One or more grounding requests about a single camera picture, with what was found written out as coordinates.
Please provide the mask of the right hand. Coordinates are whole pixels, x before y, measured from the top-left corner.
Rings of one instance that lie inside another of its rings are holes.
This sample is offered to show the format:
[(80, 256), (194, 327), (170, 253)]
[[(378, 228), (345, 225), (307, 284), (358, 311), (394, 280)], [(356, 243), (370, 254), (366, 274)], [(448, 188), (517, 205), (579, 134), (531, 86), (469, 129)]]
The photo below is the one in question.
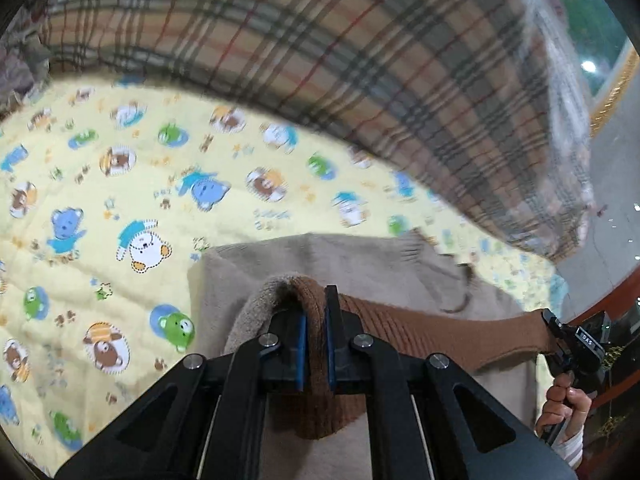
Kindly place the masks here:
[(546, 402), (536, 421), (536, 434), (541, 437), (547, 427), (561, 425), (564, 431), (556, 440), (564, 442), (571, 439), (584, 428), (591, 404), (588, 394), (573, 385), (572, 375), (556, 376), (553, 385), (547, 390)]

